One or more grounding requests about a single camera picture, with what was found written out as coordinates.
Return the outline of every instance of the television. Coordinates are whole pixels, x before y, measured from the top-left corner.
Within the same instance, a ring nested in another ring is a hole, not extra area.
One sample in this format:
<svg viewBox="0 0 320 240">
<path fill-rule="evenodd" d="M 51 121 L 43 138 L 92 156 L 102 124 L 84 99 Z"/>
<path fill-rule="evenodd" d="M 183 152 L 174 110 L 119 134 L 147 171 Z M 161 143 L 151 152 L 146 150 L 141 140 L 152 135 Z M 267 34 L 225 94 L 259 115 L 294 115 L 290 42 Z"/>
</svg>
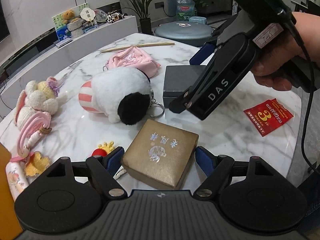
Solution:
<svg viewBox="0 0 320 240">
<path fill-rule="evenodd" d="M 7 26 L 7 23 L 4 18 L 1 0 L 0 0 L 0 41 L 2 41 L 9 34 L 10 33 L 9 33 L 8 26 Z"/>
</svg>

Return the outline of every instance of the black cable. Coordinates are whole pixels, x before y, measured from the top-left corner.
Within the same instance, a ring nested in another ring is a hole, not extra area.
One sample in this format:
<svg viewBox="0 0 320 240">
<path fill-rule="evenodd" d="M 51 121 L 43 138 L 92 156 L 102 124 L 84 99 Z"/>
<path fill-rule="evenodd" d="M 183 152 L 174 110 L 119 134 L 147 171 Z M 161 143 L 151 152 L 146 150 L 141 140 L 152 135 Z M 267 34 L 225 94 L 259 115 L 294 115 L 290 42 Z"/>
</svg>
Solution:
<svg viewBox="0 0 320 240">
<path fill-rule="evenodd" d="M 310 110 L 311 110 L 311 105 L 312 105 L 312 100 L 313 100 L 313 94 L 315 92 L 314 66 L 313 66 L 312 60 L 310 58 L 310 55 L 309 55 L 306 47 L 304 46 L 304 42 L 303 42 L 298 30 L 294 26 L 293 22 L 292 21 L 288 21 L 288 22 L 285 23 L 285 25 L 289 29 L 289 31 L 290 31 L 291 35 L 293 36 L 293 38 L 295 39 L 296 43 L 301 47 L 302 52 L 303 52 L 303 54 L 306 57 L 306 60 L 308 62 L 308 66 L 309 66 L 309 70 L 310 70 L 310 79 L 311 79 L 310 94 L 309 94 L 309 100 L 308 100 L 307 109 L 306 109 L 306 115 L 304 117 L 304 122 L 303 122 L 302 137 L 301 137 L 301 153 L 302 153 L 302 156 L 303 156 L 304 160 L 309 165 L 309 167 L 315 173 L 320 175 L 320 172 L 314 166 L 312 166 L 311 162 L 308 160 L 308 158 L 306 156 L 306 153 L 305 153 L 305 150 L 304 150 L 304 141 L 305 141 L 305 138 L 306 138 L 308 119 L 309 119 L 309 115 L 310 115 Z"/>
<path fill-rule="evenodd" d="M 166 13 L 165 10 L 164 10 L 164 6 L 162 6 L 162 9 L 163 9 L 165 15 L 167 15 L 167 13 Z"/>
<path fill-rule="evenodd" d="M 2 94 L 2 92 L 4 91 L 4 89 L 5 89 L 6 86 L 7 86 L 7 81 L 4 80 L 3 89 L 2 89 L 1 92 L 0 92 L 0 99 L 1 99 L 2 103 L 3 103 L 7 108 L 9 108 L 9 109 L 12 111 L 13 109 L 12 109 L 11 107 L 7 106 L 7 104 L 2 100 L 2 97 L 1 97 L 1 94 Z"/>
</svg>

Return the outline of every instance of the red packet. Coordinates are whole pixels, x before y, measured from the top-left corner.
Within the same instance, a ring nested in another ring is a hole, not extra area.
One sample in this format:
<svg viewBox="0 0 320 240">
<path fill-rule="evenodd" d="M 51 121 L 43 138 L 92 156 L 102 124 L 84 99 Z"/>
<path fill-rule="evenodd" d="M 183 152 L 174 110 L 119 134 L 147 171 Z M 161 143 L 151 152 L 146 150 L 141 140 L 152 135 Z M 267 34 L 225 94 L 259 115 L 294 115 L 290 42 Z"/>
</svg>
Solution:
<svg viewBox="0 0 320 240">
<path fill-rule="evenodd" d="M 253 108 L 244 110 L 262 136 L 271 133 L 288 122 L 293 115 L 279 104 L 277 99 L 267 100 Z"/>
</svg>

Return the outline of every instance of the dark gray box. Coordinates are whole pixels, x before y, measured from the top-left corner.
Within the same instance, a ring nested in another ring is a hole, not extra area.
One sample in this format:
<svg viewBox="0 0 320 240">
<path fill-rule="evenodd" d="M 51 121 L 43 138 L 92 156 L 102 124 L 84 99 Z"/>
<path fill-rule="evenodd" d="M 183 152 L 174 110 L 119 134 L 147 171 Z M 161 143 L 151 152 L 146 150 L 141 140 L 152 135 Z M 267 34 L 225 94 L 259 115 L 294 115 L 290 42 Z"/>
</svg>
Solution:
<svg viewBox="0 0 320 240">
<path fill-rule="evenodd" d="M 168 108 L 169 103 L 192 86 L 201 75 L 206 65 L 167 66 L 164 76 L 163 103 Z"/>
</svg>

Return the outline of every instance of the number 3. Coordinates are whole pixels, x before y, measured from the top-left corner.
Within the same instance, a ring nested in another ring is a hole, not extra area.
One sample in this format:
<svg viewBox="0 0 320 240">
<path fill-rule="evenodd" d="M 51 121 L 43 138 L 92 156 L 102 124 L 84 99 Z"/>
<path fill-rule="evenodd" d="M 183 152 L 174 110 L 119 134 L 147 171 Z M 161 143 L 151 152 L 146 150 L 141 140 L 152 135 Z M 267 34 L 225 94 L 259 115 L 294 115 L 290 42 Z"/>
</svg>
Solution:
<svg viewBox="0 0 320 240">
<path fill-rule="evenodd" d="M 260 119 L 262 121 L 266 121 L 268 118 L 271 118 L 271 114 L 267 110 L 264 110 L 263 112 L 264 112 L 263 117 L 262 117 L 262 113 L 258 112 L 258 116 L 260 117 Z"/>
</svg>

